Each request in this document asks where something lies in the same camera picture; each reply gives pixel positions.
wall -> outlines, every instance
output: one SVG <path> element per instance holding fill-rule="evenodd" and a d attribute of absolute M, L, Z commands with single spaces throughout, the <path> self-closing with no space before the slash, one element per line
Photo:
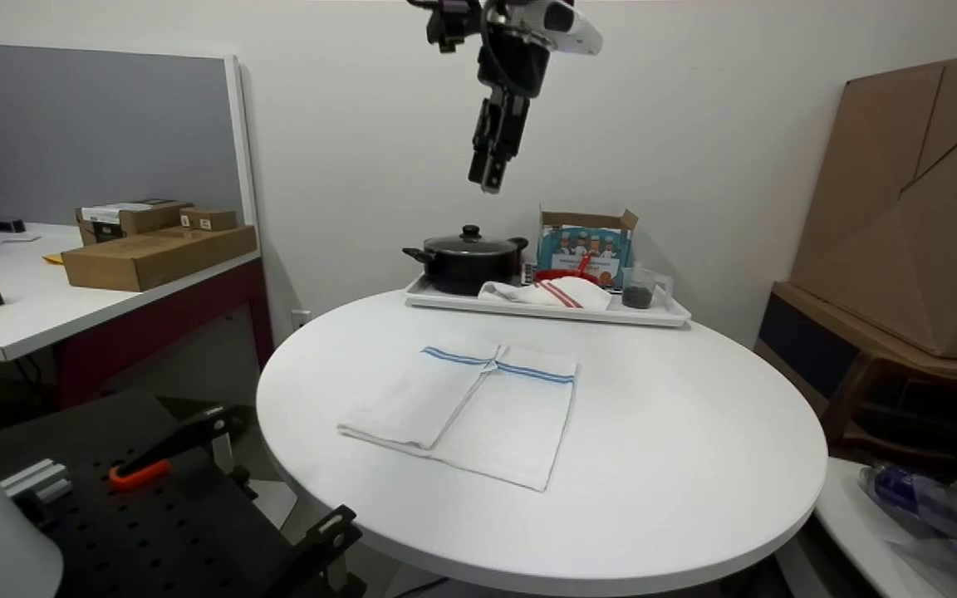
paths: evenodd
<path fill-rule="evenodd" d="M 406 0 L 27 0 L 0 41 L 230 49 L 250 69 L 277 326 L 401 286 L 406 241 L 537 207 L 630 207 L 640 260 L 751 341 L 790 267 L 846 78 L 957 57 L 957 0 L 587 0 L 598 60 L 554 57 L 504 192 L 464 182 L 486 89 Z"/>

white tray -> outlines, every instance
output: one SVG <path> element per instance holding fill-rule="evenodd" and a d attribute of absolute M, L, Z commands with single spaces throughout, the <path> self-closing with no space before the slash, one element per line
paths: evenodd
<path fill-rule="evenodd" d="M 615 295 L 607 311 L 584 311 L 584 308 L 550 308 L 550 306 L 525 306 L 525 302 L 488 302 L 478 295 L 447 295 L 447 294 L 433 289 L 423 277 L 406 289 L 406 306 L 412 306 L 412 308 L 451 308 L 451 311 L 494 311 L 494 315 L 518 315 L 518 320 L 645 326 L 645 330 L 683 330 L 683 326 L 690 326 L 690 311 L 673 299 L 672 299 L 672 306 L 629 308 Z"/>

folded towel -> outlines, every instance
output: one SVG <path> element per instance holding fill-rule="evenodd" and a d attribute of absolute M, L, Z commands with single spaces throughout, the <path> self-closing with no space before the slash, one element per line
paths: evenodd
<path fill-rule="evenodd" d="M 424 344 L 340 433 L 540 493 L 573 412 L 575 371 L 575 359 L 529 349 Z"/>
<path fill-rule="evenodd" d="M 340 433 L 390 450 L 430 451 L 494 356 L 497 344 L 478 339 L 424 344 L 377 404 L 344 412 Z"/>
<path fill-rule="evenodd" d="M 533 286 L 486 282 L 478 289 L 478 299 L 522 302 L 522 306 L 540 306 L 540 308 L 587 308 L 587 311 L 607 311 L 611 306 L 611 294 L 577 277 L 540 279 Z"/>
<path fill-rule="evenodd" d="M 549 488 L 575 398 L 575 359 L 507 349 L 435 445 L 435 457 L 534 493 Z"/>

